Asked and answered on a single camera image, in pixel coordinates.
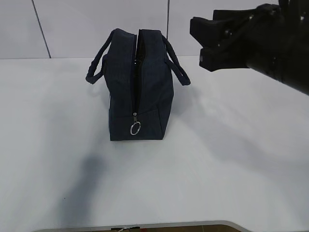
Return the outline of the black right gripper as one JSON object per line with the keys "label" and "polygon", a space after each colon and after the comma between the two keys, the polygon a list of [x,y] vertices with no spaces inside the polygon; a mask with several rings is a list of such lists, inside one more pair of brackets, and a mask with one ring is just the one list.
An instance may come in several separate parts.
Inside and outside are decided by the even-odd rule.
{"label": "black right gripper", "polygon": [[[252,69],[304,94],[309,93],[309,5],[264,4],[243,24],[241,16],[212,20],[194,16],[190,35],[203,47],[200,67]],[[227,49],[217,52],[214,47]]]}

